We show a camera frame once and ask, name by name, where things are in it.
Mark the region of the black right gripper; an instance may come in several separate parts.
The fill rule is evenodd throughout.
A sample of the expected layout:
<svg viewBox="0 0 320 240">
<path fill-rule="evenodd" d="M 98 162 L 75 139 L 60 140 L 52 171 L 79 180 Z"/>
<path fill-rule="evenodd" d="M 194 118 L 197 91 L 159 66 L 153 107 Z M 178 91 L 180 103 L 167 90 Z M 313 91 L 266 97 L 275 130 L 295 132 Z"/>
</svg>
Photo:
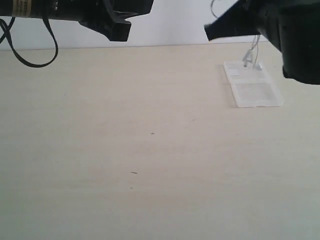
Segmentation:
<svg viewBox="0 0 320 240">
<path fill-rule="evenodd" d="M 237 0 L 214 22 L 204 25 L 208 41 L 262 35 L 282 54 L 285 78 L 320 83 L 320 2 L 318 0 L 263 0 L 254 14 L 251 0 Z"/>
</svg>

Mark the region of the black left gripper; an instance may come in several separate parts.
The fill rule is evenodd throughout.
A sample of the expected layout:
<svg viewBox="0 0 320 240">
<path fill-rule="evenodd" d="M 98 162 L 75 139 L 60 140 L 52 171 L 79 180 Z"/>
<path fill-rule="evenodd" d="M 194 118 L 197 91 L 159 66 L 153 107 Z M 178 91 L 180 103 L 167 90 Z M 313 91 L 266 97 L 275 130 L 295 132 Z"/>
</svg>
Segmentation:
<svg viewBox="0 0 320 240">
<path fill-rule="evenodd" d="M 33 0 L 31 18 L 74 21 L 100 33 L 111 42 L 126 42 L 128 18 L 147 15 L 153 0 Z"/>
</svg>

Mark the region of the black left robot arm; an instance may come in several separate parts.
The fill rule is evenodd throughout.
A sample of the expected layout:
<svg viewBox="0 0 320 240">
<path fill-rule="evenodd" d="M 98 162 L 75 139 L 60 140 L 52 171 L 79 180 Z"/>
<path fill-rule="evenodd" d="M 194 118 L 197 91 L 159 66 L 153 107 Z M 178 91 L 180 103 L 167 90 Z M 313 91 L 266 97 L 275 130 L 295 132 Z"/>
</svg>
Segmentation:
<svg viewBox="0 0 320 240">
<path fill-rule="evenodd" d="M 147 15 L 153 0 L 2 0 L 0 15 L 78 22 L 111 42 L 126 42 L 131 30 L 127 19 Z"/>
</svg>

